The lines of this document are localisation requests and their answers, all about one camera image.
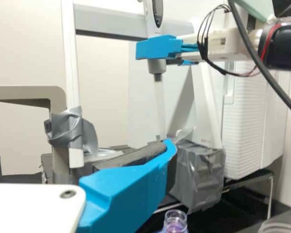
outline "white panel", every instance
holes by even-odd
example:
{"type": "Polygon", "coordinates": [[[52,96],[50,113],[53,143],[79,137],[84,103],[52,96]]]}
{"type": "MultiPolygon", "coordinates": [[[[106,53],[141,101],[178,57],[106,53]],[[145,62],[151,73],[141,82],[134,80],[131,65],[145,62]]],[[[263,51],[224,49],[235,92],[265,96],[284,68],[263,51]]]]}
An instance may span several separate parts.
{"type": "MultiPolygon", "coordinates": [[[[253,62],[237,62],[246,72],[253,62]]],[[[224,105],[225,175],[239,179],[261,168],[267,84],[262,75],[235,80],[234,102],[224,105]]]]}
{"type": "Polygon", "coordinates": [[[73,233],[84,206],[78,186],[0,183],[0,232],[73,233]],[[63,199],[65,191],[75,195],[63,199]]]}

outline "metal stand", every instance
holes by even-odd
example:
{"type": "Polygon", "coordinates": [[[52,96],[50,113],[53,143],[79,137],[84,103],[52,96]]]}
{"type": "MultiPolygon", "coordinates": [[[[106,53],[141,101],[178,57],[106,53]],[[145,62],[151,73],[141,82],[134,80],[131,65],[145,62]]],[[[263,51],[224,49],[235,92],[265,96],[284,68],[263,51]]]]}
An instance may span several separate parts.
{"type": "Polygon", "coordinates": [[[271,181],[271,191],[270,191],[270,197],[269,197],[269,200],[268,200],[267,219],[270,219],[270,217],[271,217],[274,177],[271,176],[269,178],[269,180],[271,181]]]}
{"type": "MultiPolygon", "coordinates": [[[[270,170],[262,169],[259,171],[256,171],[240,180],[229,180],[225,179],[224,182],[224,188],[222,193],[227,193],[232,189],[237,189],[241,187],[246,187],[253,183],[258,182],[271,182],[271,188],[270,188],[270,195],[268,200],[268,211],[267,211],[267,219],[271,217],[271,209],[272,209],[272,197],[273,197],[273,185],[274,185],[274,176],[273,173],[270,170]]],[[[158,209],[154,212],[154,214],[163,212],[169,209],[177,208],[179,206],[182,206],[182,203],[179,202],[174,197],[168,195],[166,198],[161,202],[158,209]]]]}

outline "laboratory robot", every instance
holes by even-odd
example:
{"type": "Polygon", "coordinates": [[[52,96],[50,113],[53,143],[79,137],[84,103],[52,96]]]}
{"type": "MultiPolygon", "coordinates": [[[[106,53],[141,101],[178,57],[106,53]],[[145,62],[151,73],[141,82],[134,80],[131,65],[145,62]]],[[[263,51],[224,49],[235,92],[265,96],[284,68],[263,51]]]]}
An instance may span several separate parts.
{"type": "MultiPolygon", "coordinates": [[[[268,69],[291,71],[291,17],[267,18],[249,0],[228,0],[206,14],[194,34],[174,36],[162,32],[163,1],[143,0],[147,39],[136,44],[136,59],[147,59],[153,75],[159,122],[157,141],[137,151],[108,157],[91,174],[84,168],[85,153],[97,153],[95,129],[81,117],[74,9],[62,1],[67,110],[45,122],[48,141],[69,150],[69,176],[58,175],[54,185],[0,184],[0,232],[135,232],[157,209],[175,183],[177,147],[167,138],[164,122],[163,74],[167,64],[204,62],[223,75],[251,77],[261,73],[291,110],[291,99],[268,69]],[[258,20],[261,28],[244,27],[236,4],[258,20]],[[237,28],[212,31],[217,11],[233,15],[237,28]],[[246,73],[226,70],[215,62],[253,60],[246,73]]],[[[185,137],[178,132],[178,137],[185,137]]]]}

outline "gray duct tape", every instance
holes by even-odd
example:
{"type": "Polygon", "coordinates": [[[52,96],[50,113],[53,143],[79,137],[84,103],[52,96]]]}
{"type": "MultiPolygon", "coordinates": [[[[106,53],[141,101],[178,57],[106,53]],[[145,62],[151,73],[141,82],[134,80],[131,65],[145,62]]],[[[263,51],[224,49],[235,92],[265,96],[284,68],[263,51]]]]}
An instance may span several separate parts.
{"type": "Polygon", "coordinates": [[[97,155],[98,141],[92,123],[82,118],[80,106],[52,114],[44,121],[48,142],[54,147],[83,149],[84,155],[97,155]]]}

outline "glass vial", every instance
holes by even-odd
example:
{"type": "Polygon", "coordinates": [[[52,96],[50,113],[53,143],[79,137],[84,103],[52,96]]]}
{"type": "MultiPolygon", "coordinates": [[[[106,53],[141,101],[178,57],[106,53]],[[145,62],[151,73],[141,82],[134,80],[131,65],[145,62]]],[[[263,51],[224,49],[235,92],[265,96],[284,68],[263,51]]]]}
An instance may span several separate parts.
{"type": "Polygon", "coordinates": [[[162,233],[188,233],[186,214],[181,210],[167,211],[162,233]]]}

